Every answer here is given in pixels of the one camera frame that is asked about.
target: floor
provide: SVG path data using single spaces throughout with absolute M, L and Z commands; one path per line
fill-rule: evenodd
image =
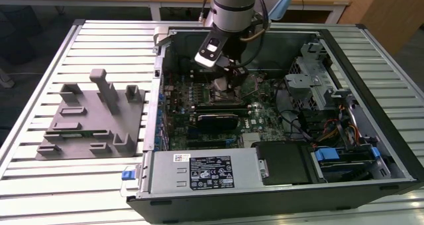
M 14 80 L 14 87 L 0 87 L 0 145 L 8 135 L 20 112 L 36 88 L 41 75 L 60 47 L 74 19 L 94 20 L 150 20 L 149 9 L 144 7 L 65 7 L 58 15 L 52 6 L 34 6 L 44 32 L 29 38 L 37 57 L 26 64 L 12 66 L 0 58 L 0 66 Z M 162 20 L 197 20 L 200 10 L 161 9 Z M 424 89 L 424 30 L 418 30 L 409 43 L 394 56 L 421 89 Z

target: warning label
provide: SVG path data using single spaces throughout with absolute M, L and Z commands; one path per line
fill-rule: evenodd
M 190 189 L 233 188 L 229 156 L 190 158 Z

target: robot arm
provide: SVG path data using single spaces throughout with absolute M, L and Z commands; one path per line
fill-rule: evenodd
M 270 9 L 272 19 L 278 19 L 289 2 L 290 0 L 266 0 L 266 3 L 264 0 L 212 0 L 212 29 L 196 54 L 196 62 L 206 69 L 214 68 L 216 64 L 224 68 L 241 68 L 248 65 L 260 48 L 252 60 L 240 65 L 236 65 L 236 62 L 241 62 L 246 43 L 261 36 L 269 26 L 266 9 Z M 253 20 L 257 16 L 254 10 L 262 13 L 257 20 Z M 257 22 L 262 23 L 262 29 L 254 33 Z

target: blue release tab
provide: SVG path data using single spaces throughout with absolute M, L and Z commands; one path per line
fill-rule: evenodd
M 320 153 L 318 150 L 316 151 L 316 158 L 317 158 L 317 161 L 324 160 L 322 154 Z
M 322 148 L 316 151 L 317 161 L 325 159 L 340 159 L 337 151 L 334 148 Z
M 372 154 L 373 154 L 373 156 L 376 157 L 376 158 L 378 158 L 380 157 L 380 152 L 378 152 L 378 149 L 376 148 L 376 147 L 373 147 L 372 149 Z
M 125 180 L 134 180 L 134 170 L 125 170 L 121 172 L 121 179 Z

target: metal bracket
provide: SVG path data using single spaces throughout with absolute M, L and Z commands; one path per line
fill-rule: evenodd
M 169 36 L 169 27 L 168 26 L 157 26 L 153 31 L 153 42 L 154 46 L 158 48 L 164 44 L 166 44 L 170 41 Z
M 334 99 L 342 99 L 352 93 L 350 89 L 328 89 L 324 93 L 325 106 L 330 106 Z

